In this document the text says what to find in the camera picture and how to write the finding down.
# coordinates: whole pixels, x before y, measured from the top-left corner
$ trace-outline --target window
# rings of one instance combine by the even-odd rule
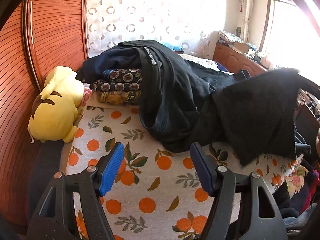
[[[320,37],[292,0],[268,0],[261,52],[281,67],[292,67],[320,84]]]

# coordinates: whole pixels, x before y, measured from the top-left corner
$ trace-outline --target wooden headboard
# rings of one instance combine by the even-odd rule
[[[87,58],[84,0],[25,0],[0,31],[0,212],[26,225],[27,186],[40,143],[27,131],[47,73]]]

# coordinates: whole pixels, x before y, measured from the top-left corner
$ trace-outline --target bed sheet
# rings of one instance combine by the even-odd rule
[[[154,140],[142,127],[137,107],[88,106],[71,147],[67,175],[95,165],[117,141],[125,146],[125,158],[111,191],[100,198],[116,239],[197,237],[213,199],[203,191],[190,153],[171,153]],[[272,193],[302,160],[302,156],[289,160],[265,154],[242,168],[227,143],[216,142],[203,149],[233,172],[247,175],[259,172]],[[239,199],[236,194],[231,222],[237,219]],[[75,209],[79,231],[87,239],[78,194]]]

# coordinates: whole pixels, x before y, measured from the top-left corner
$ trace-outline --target red fabric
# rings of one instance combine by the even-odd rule
[[[304,212],[304,211],[308,208],[308,206],[310,206],[311,199],[312,199],[313,195],[314,195],[315,192],[316,192],[316,187],[317,187],[318,185],[320,185],[320,179],[319,179],[319,173],[318,173],[318,171],[314,171],[313,173],[317,175],[317,179],[315,179],[315,181],[314,181],[313,184],[311,185],[311,187],[310,187],[310,189],[309,189],[309,196],[308,196],[308,198],[307,198],[307,200],[306,200],[306,202],[305,202],[305,204],[304,204],[304,206],[303,206],[303,208],[302,208],[302,210],[301,210],[300,213]]]

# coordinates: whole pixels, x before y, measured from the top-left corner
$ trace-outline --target garment label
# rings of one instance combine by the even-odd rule
[[[143,48],[145,49],[145,51],[150,59],[151,64],[157,66],[158,64],[157,64],[155,58],[153,57],[152,53],[150,52],[150,50],[147,47],[143,47]]]

